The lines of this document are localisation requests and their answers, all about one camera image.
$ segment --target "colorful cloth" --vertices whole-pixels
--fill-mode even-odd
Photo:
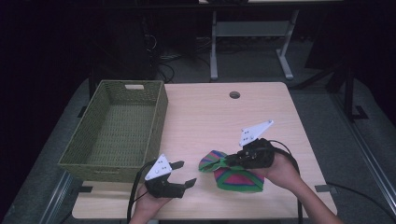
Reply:
[[[198,165],[201,172],[213,172],[218,188],[232,191],[260,192],[264,178],[245,170],[242,166],[229,167],[225,163],[224,152],[212,150],[203,157]]]

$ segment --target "green woven basket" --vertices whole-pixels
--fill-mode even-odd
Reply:
[[[82,180],[133,182],[158,157],[167,105],[161,81],[103,80],[59,165]]]

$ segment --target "white desk frame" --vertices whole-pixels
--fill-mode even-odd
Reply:
[[[284,36],[285,42],[281,49],[276,50],[277,58],[287,80],[293,79],[286,51],[297,21],[299,10],[294,10],[289,21],[217,21],[217,12],[213,12],[212,50],[210,52],[210,78],[217,80],[218,62],[216,57],[217,36]]]

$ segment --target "light wood tabletop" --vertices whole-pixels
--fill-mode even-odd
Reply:
[[[213,173],[198,171],[199,161],[211,150],[234,154],[241,129],[272,119],[261,137],[285,144],[300,166],[307,185],[325,185],[289,91],[280,82],[207,83],[165,85],[169,104],[160,153],[170,162],[184,161],[169,182],[197,178],[182,199],[167,204],[156,219],[274,219],[297,217],[297,199],[285,189],[264,181],[259,193],[219,189]],[[238,99],[230,92],[240,93]],[[85,181],[92,192],[78,195],[75,218],[126,218],[132,184]],[[336,214],[330,192],[317,193]]]

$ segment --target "gray carpet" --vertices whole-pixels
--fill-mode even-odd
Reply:
[[[295,79],[287,81],[276,59],[274,50],[280,46],[277,41],[259,41],[249,44],[244,50],[233,54],[219,53],[218,82],[282,81],[288,86],[312,77],[317,70],[304,68],[304,62],[312,43],[294,41],[290,44],[287,58]],[[175,70],[175,83],[208,82],[208,53],[200,54],[201,59],[180,59],[168,63]],[[162,66],[166,75],[171,70]],[[343,119],[334,98],[342,93],[330,95],[324,90],[327,78],[320,80],[303,91],[291,91],[299,116],[309,141],[318,159],[321,171],[327,181],[355,189],[374,198],[389,210],[389,206],[378,188],[373,176],[361,156],[359,144],[354,139],[347,122]],[[396,183],[396,131],[388,121],[368,89],[355,81],[354,104],[361,105],[369,119],[357,120],[367,145],[393,185]],[[89,101],[88,81],[81,84],[52,132],[35,167],[26,179],[18,197],[11,206],[4,223],[39,223],[51,200],[61,175],[64,173],[56,163],[60,159],[67,142],[78,124],[78,113]],[[60,207],[54,209],[54,219],[50,223],[125,223],[125,220],[77,220],[68,217],[78,194],[81,181],[72,179]],[[336,188],[333,199],[338,216],[345,223],[392,223],[391,219],[377,205],[360,195]],[[293,220],[279,220],[269,223],[297,223]],[[207,223],[207,221],[166,221],[164,223]],[[263,223],[261,220],[238,220],[232,223]]]

